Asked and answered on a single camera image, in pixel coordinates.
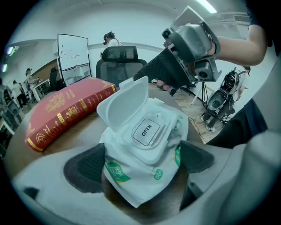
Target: cable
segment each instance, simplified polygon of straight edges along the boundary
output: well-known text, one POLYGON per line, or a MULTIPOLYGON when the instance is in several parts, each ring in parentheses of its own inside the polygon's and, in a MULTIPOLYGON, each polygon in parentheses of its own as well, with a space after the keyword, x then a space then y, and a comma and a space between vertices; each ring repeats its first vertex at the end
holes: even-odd
POLYGON ((226 117, 226 118, 224 118, 224 119, 219 118, 217 114, 211 112, 211 110, 208 108, 207 102, 208 102, 207 87, 206 87, 205 82, 202 82, 202 104, 203 104, 203 107, 206 109, 206 111, 207 111, 211 116, 213 116, 214 118, 217 118, 220 122, 227 122, 227 119, 231 119, 231 117, 226 117))
POLYGON ((199 130, 198 126, 197 126, 196 123, 195 123, 195 119, 196 119, 196 118, 201 118, 201 116, 197 116, 197 117, 195 117, 194 119, 192 119, 191 117, 189 117, 188 120, 190 120, 190 121, 192 121, 192 122, 194 123, 194 125, 196 126, 196 128, 197 128, 197 130, 198 130, 199 136, 204 140, 205 143, 207 143, 206 140, 205 140, 205 139, 202 137, 202 135, 200 134, 200 130, 199 130))

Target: black gripper pad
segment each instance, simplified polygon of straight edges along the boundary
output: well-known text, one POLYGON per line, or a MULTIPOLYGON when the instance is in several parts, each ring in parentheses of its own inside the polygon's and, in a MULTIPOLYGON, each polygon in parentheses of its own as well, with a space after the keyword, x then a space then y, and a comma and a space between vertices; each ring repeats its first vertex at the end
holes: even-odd
POLYGON ((181 162, 188 173, 200 173, 214 164, 214 156, 187 141, 180 142, 181 162))
POLYGON ((144 76, 148 76, 149 82, 153 79, 162 80, 175 89, 190 84, 181 65, 168 48, 140 69, 133 79, 138 80, 144 76))
POLYGON ((81 192, 103 192, 104 151, 104 144, 100 143, 68 160, 63 170, 66 180, 81 192))

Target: whiteboard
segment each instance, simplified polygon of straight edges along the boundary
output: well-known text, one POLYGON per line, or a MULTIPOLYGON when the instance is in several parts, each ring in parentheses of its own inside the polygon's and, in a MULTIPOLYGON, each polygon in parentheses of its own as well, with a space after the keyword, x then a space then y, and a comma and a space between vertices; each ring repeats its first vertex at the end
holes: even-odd
POLYGON ((58 57, 61 70, 88 64, 88 38, 58 34, 58 57))

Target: book spine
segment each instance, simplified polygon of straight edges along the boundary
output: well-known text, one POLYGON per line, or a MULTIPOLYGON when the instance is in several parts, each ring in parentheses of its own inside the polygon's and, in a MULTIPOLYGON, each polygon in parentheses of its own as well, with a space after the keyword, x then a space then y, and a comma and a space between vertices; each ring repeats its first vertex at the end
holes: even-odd
POLYGON ((100 102, 116 92, 114 85, 86 96, 69 106, 49 120, 42 128, 25 140, 26 144, 36 152, 42 152, 61 133, 97 109, 100 102))

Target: desk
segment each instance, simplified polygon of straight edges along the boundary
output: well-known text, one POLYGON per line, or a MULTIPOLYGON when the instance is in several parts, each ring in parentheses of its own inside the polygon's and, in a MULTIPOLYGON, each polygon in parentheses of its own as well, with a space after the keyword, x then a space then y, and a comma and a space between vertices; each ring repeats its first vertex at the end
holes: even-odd
MULTIPOLYGON (((167 91, 149 88, 149 97, 158 98, 166 104, 180 109, 167 91)), ((23 170, 32 161, 56 152, 62 152, 78 146, 98 143, 106 124, 96 112, 91 113, 74 126, 70 127, 42 153, 31 150, 25 143, 25 131, 33 109, 25 116, 8 146, 4 166, 10 178, 23 170)), ((188 140, 200 142, 201 138, 189 122, 188 140)), ((154 223, 179 214, 180 204, 187 185, 187 172, 181 166, 170 184, 156 197, 135 209, 127 203, 111 186, 105 176, 102 177, 105 196, 127 215, 141 223, 154 223)))
POLYGON ((44 96, 44 93, 43 93, 43 91, 42 91, 42 88, 41 88, 41 85, 42 84, 44 84, 44 83, 46 83, 46 82, 50 82, 50 79, 47 79, 47 80, 42 80, 42 81, 40 81, 38 84, 36 84, 33 88, 32 88, 32 91, 33 91, 33 94, 34 94, 34 97, 35 97, 35 99, 38 101, 40 101, 41 99, 40 99, 40 97, 39 97, 39 95, 38 95, 38 92, 37 92, 37 89, 36 88, 40 88, 41 89, 41 92, 42 92, 42 94, 43 94, 43 96, 44 96))

